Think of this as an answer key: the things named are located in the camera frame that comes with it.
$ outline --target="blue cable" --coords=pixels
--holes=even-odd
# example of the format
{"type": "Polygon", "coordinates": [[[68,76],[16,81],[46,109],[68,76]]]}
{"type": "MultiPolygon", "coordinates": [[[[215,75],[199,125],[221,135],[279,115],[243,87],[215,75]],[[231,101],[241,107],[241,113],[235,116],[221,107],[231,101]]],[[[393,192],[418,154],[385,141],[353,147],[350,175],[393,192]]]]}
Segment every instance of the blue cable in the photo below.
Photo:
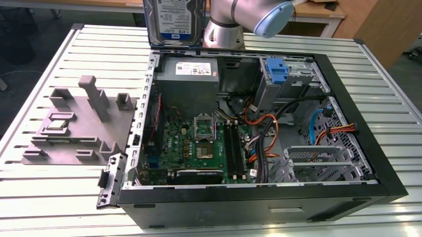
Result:
{"type": "Polygon", "coordinates": [[[313,145],[315,144],[314,124],[315,124],[315,119],[319,113],[322,113],[322,110],[315,111],[311,117],[311,121],[310,121],[310,140],[311,140],[313,145]]]}

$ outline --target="desk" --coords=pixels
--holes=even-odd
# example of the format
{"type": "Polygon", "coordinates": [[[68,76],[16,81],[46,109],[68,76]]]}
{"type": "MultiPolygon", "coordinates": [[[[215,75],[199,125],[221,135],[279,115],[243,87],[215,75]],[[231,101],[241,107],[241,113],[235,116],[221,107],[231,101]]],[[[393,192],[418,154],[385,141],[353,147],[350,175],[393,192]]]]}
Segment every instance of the desk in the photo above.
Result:
{"type": "Polygon", "coordinates": [[[122,209],[96,210],[102,166],[23,165],[22,154],[52,105],[55,86],[78,88],[98,77],[108,96],[144,90],[150,44],[146,28],[90,26],[71,30],[0,141],[0,231],[4,236],[417,236],[422,231],[422,115],[365,45],[351,39],[245,35],[247,49],[322,53],[337,73],[408,188],[409,196],[335,222],[150,230],[122,209]]]}
{"type": "MultiPolygon", "coordinates": [[[[142,0],[0,0],[0,6],[127,13],[143,13],[144,11],[142,0]]],[[[346,17],[347,15],[339,7],[335,11],[330,11],[323,8],[323,4],[311,1],[297,6],[295,21],[326,24],[321,34],[321,37],[325,38],[333,37],[341,21],[346,17]]]]}

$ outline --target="connector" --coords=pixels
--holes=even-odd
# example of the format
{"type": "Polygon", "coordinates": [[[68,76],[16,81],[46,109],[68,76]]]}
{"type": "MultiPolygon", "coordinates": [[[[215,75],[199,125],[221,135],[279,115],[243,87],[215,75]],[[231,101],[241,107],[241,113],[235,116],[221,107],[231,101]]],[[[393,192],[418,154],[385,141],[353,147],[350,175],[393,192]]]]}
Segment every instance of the connector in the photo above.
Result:
{"type": "Polygon", "coordinates": [[[355,130],[351,131],[351,132],[346,132],[346,133],[351,133],[351,134],[358,135],[359,134],[359,127],[358,127],[358,123],[357,122],[354,122],[354,127],[355,127],[355,130]]]}
{"type": "Polygon", "coordinates": [[[266,58],[266,69],[274,84],[285,84],[289,77],[289,67],[282,58],[266,58]]]}
{"type": "Polygon", "coordinates": [[[331,118],[333,117],[333,112],[334,112],[333,106],[327,106],[322,110],[322,114],[323,114],[323,116],[326,118],[331,118]]]}

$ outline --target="green circuit board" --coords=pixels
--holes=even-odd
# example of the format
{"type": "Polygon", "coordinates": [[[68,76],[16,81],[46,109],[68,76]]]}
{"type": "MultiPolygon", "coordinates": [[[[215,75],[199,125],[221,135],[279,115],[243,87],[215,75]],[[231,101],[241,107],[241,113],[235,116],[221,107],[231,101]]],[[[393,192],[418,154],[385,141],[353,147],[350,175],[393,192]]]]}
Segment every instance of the green circuit board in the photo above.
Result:
{"type": "MultiPolygon", "coordinates": [[[[210,126],[202,124],[198,130],[205,134],[211,131],[210,126]]],[[[226,148],[223,123],[218,122],[214,126],[217,139],[211,142],[195,142],[194,122],[170,121],[164,127],[163,148],[159,156],[156,169],[150,169],[151,185],[166,185],[168,170],[197,169],[197,170],[222,170],[225,172],[225,183],[239,184],[250,183],[250,177],[233,179],[227,176],[226,148]]],[[[246,138],[250,135],[247,125],[238,126],[239,136],[246,138]]]]}

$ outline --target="red cable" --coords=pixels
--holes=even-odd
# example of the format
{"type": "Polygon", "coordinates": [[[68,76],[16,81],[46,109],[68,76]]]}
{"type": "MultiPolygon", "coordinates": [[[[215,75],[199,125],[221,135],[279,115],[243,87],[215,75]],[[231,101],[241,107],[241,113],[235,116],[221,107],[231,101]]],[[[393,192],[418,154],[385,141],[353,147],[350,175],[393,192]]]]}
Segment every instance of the red cable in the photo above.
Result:
{"type": "Polygon", "coordinates": [[[158,114],[156,114],[156,119],[154,121],[152,133],[151,133],[148,142],[152,140],[152,136],[154,136],[154,133],[156,131],[156,125],[158,125],[158,122],[159,122],[159,111],[160,111],[160,95],[158,95],[158,114]]]}

